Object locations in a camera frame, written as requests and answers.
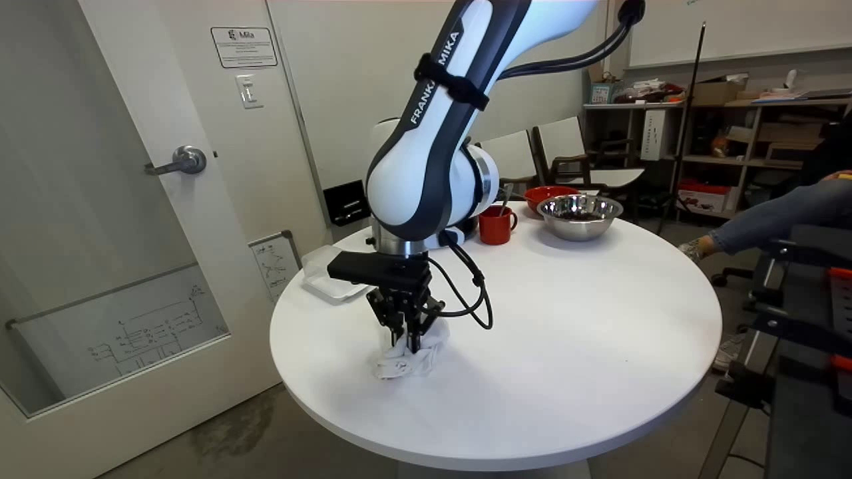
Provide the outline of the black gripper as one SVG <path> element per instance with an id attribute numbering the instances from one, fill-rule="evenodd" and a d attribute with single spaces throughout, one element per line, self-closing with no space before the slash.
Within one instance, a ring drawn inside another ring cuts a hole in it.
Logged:
<path id="1" fill-rule="evenodd" d="M 400 341 L 409 331 L 409 351 L 441 315 L 441 301 L 428 293 L 431 272 L 423 256 L 400 257 L 385 253 L 337 253 L 328 273 L 355 285 L 373 285 L 367 296 L 376 319 Z"/>

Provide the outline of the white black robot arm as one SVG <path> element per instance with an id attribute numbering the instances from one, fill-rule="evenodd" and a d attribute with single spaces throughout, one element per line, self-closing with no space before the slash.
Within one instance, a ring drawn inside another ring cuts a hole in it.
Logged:
<path id="1" fill-rule="evenodd" d="M 596 0 L 455 0 L 431 50 L 419 58 L 415 88 L 377 147 L 365 198 L 376 251 L 337 253 L 328 273 L 371 285 L 367 301 L 391 344 L 421 351 L 423 336 L 444 316 L 431 299 L 428 253 L 447 245 L 483 285 L 460 251 L 460 223 L 497 198 L 492 156 L 469 139 L 497 80 L 569 71 L 610 55 L 644 17 L 644 0 L 624 0 L 614 31 L 596 47 L 554 62 L 513 66 L 525 50 L 576 31 Z"/>

